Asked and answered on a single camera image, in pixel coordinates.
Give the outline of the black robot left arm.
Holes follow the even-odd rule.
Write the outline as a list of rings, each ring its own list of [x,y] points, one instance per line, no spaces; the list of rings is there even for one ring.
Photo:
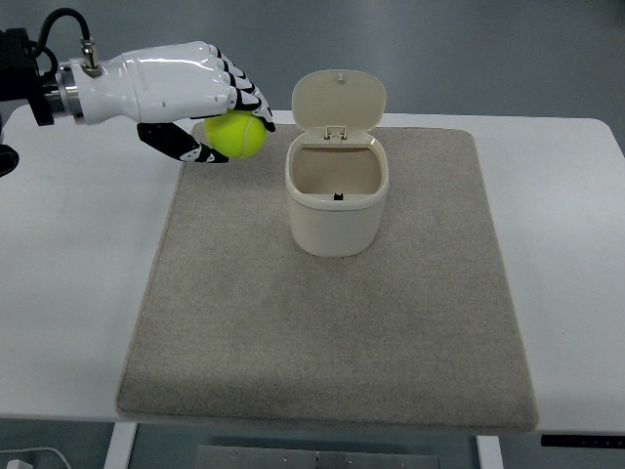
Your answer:
[[[84,16],[78,11],[58,8],[44,19],[38,38],[32,40],[23,28],[9,28],[1,32],[1,101],[26,101],[40,126],[50,126],[57,116],[84,119],[78,98],[77,84],[70,65],[59,63],[47,46],[54,23],[64,17],[75,19],[81,31],[82,59],[79,68],[87,76],[102,75],[95,41]]]

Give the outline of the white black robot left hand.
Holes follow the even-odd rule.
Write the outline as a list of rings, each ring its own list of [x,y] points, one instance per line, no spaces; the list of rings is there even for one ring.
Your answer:
[[[45,100],[53,116],[87,125],[128,117],[142,142],[182,162],[219,164],[229,157],[180,128],[181,119],[236,110],[275,129],[260,89],[220,49],[201,41],[126,52],[93,70],[74,59],[56,73]]]

